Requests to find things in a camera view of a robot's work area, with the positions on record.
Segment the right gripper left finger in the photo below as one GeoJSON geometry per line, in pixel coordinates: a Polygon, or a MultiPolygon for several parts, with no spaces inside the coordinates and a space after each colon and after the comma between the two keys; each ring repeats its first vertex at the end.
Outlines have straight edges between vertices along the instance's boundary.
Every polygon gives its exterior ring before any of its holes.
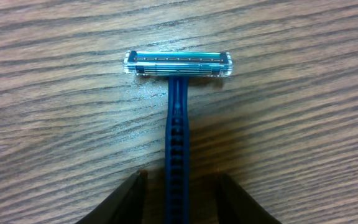
{"type": "Polygon", "coordinates": [[[76,224],[141,224],[148,172],[138,170],[76,224]]]}

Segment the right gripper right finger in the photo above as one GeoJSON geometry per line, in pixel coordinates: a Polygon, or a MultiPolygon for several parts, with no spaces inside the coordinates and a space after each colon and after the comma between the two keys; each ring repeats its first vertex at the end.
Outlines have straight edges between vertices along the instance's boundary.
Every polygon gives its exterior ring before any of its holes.
{"type": "Polygon", "coordinates": [[[219,224],[281,224],[227,174],[218,175],[216,204],[219,224]]]}

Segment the blue disposable razor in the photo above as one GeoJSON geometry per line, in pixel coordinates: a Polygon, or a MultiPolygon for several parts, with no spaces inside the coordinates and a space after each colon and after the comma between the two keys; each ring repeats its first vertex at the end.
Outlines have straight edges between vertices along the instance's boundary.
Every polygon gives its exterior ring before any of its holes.
{"type": "Polygon", "coordinates": [[[165,223],[189,222],[190,128],[188,83],[191,77],[232,75],[228,52],[144,52],[129,50],[125,73],[168,79],[165,127],[165,223]]]}

